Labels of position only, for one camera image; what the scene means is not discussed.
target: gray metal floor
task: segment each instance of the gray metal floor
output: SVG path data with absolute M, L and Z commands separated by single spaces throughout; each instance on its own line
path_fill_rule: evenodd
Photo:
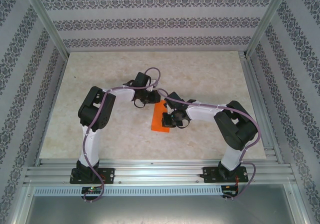
M 241 198 L 220 196 L 34 196 L 28 224 L 291 224 L 283 185 L 252 185 Z

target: metal panel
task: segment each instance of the metal panel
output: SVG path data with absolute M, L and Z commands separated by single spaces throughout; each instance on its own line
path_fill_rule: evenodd
M 23 186 L 21 188 L 16 207 L 10 222 L 12 224 L 24 224 L 27 221 L 30 206 L 34 197 L 35 188 L 33 186 Z
M 296 224 L 310 224 L 306 207 L 303 203 L 297 184 L 285 184 L 284 191 Z
M 253 161 L 257 171 L 252 184 L 296 183 L 291 166 L 278 164 L 272 148 L 267 148 L 266 153 L 266 160 Z M 69 180 L 71 169 L 76 166 L 76 162 L 75 159 L 43 159 L 40 166 L 28 168 L 24 185 L 74 186 Z M 206 186 L 210 184 L 205 184 L 200 177 L 202 168 L 217 165 L 217 160 L 100 160 L 100 167 L 115 168 L 112 186 Z M 250 178 L 253 167 L 245 166 Z
M 79 197 L 81 187 L 35 187 L 36 197 Z M 203 196 L 222 195 L 220 185 L 199 185 L 193 186 L 106 186 L 103 196 L 108 197 L 162 197 L 162 196 Z M 88 194 L 87 196 L 98 196 L 98 194 Z
M 220 196 L 35 196 L 28 224 L 291 224 L 282 185 L 255 185 L 238 200 Z

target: aluminum frame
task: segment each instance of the aluminum frame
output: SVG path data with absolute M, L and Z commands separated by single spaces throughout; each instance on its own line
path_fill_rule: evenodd
M 50 19 L 50 16 L 48 15 L 45 6 L 43 5 L 41 0 L 29 0 L 37 13 L 38 17 L 42 21 L 44 27 L 46 28 L 47 32 L 49 33 L 51 39 L 53 40 L 56 48 L 60 52 L 62 58 L 64 61 L 68 60 L 68 57 L 70 55 L 70 52 L 66 48 L 66 45 L 64 44 L 62 38 L 60 37 L 53 21 Z
M 292 216 L 296 224 L 309 224 L 310 220 L 302 201 L 300 191 L 290 164 L 284 164 L 271 128 L 266 107 L 264 106 L 257 80 L 244 52 L 239 52 L 248 91 L 255 111 L 256 119 L 264 130 L 262 135 L 265 146 L 265 160 L 250 160 L 256 165 L 256 176 L 252 185 L 282 184 L 286 193 Z M 172 187 L 176 189 L 200 187 L 218 187 L 221 183 L 204 183 L 199 177 L 202 168 L 218 166 L 220 160 L 100 160 L 102 168 L 115 168 L 114 184 L 117 189 L 157 189 Z M 86 185 L 70 184 L 72 168 L 76 159 L 39 159 L 37 166 L 27 168 L 23 187 L 13 213 L 11 223 L 25 223 L 34 194 L 39 189 L 70 190 Z M 251 178 L 253 167 L 247 166 L 248 177 Z
M 251 54 L 255 51 L 255 48 L 257 44 L 259 43 L 262 35 L 264 34 L 265 30 L 267 29 L 267 26 L 269 25 L 272 17 L 277 11 L 277 8 L 279 7 L 282 0 L 271 0 L 269 6 L 267 7 L 258 27 L 256 28 L 245 52 L 246 55 L 249 57 Z

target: mounting plate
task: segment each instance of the mounting plate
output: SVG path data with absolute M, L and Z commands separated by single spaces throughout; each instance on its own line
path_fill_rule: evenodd
M 98 168 L 98 173 L 104 180 L 104 184 L 113 184 L 115 179 L 114 168 Z M 96 178 L 94 181 L 88 181 L 87 179 L 79 179 L 79 169 L 73 168 L 71 171 L 70 184 L 101 184 L 100 180 Z
M 219 174 L 219 168 L 217 166 L 205 166 L 202 168 L 203 174 L 200 175 L 203 178 L 204 183 L 235 183 L 236 176 L 239 183 L 247 183 L 249 181 L 247 169 L 244 166 L 239 166 L 233 176 L 224 180 Z

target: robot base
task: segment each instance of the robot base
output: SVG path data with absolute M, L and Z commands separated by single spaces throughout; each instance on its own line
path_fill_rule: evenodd
M 102 177 L 104 184 L 113 184 L 115 179 L 114 168 L 99 168 L 99 162 L 93 167 Z M 77 161 L 76 168 L 71 171 L 70 184 L 101 184 L 99 178 L 88 166 Z
M 236 183 L 238 178 L 239 183 L 247 183 L 249 181 L 247 169 L 244 166 L 238 166 L 235 170 L 229 172 L 229 176 L 221 175 L 221 167 L 205 166 L 202 168 L 204 183 Z

